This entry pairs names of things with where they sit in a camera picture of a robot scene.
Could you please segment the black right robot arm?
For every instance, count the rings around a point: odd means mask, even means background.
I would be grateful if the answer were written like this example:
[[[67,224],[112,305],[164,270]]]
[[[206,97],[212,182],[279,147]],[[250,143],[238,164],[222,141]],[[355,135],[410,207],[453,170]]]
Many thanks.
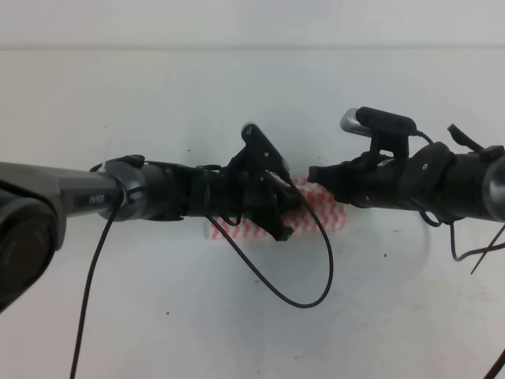
[[[483,148],[455,125],[448,131],[469,152],[455,154],[434,142],[411,157],[389,157],[372,146],[351,161],[311,166],[308,180],[336,201],[358,208],[430,212],[441,223],[463,218],[502,222],[504,147]]]

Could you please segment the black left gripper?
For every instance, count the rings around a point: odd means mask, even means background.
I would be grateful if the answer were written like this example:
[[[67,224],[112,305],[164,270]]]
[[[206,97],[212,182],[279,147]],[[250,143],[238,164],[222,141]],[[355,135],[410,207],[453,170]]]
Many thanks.
[[[287,241],[294,229],[282,215],[301,208],[295,189],[277,174],[266,179],[266,166],[248,156],[235,156],[225,166],[189,168],[189,215],[248,218],[275,241]]]

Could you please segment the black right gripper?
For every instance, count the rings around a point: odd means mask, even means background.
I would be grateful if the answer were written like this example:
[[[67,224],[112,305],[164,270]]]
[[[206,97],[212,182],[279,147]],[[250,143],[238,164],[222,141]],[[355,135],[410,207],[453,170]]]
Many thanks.
[[[311,166],[307,180],[325,186],[338,203],[358,208],[414,209],[399,190],[405,165],[405,159],[380,155],[366,162],[361,156],[342,165]]]

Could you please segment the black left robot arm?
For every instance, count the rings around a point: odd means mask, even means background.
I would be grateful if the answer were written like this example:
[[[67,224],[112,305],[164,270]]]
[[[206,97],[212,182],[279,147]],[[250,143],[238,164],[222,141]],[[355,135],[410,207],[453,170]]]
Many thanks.
[[[292,229],[283,215],[301,207],[283,176],[257,167],[187,167],[124,156],[90,171],[1,165],[1,306],[47,270],[67,220],[97,213],[114,221],[180,221],[187,216],[247,219],[277,241]]]

